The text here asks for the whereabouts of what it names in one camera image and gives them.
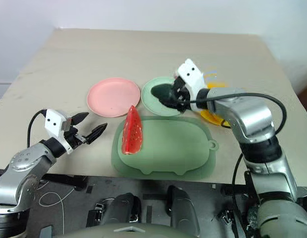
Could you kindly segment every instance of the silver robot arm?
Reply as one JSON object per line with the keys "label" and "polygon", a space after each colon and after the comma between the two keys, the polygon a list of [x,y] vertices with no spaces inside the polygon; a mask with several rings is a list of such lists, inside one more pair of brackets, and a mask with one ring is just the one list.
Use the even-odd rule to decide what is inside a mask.
{"label": "silver robot arm", "polygon": [[83,121],[88,113],[67,117],[61,111],[43,111],[45,129],[51,138],[15,154],[0,177],[0,237],[25,233],[29,209],[42,176],[58,157],[72,153],[83,143],[92,143],[107,126],[106,123],[99,125],[88,136],[81,136],[74,125]]}
{"label": "silver robot arm", "polygon": [[276,137],[271,111],[261,98],[237,96],[244,93],[239,88],[207,89],[203,74],[190,59],[179,67],[172,85],[157,85],[151,93],[180,112],[208,109],[226,120],[260,202],[260,235],[307,237],[307,212],[295,203],[296,182]]}

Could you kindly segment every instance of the red watermelon flesh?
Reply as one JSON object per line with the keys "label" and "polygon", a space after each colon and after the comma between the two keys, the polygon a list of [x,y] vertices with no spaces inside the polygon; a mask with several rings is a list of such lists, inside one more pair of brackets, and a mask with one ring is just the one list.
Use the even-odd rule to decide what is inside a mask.
{"label": "red watermelon flesh", "polygon": [[125,155],[135,154],[142,145],[141,119],[134,106],[131,106],[123,126],[122,152]]}

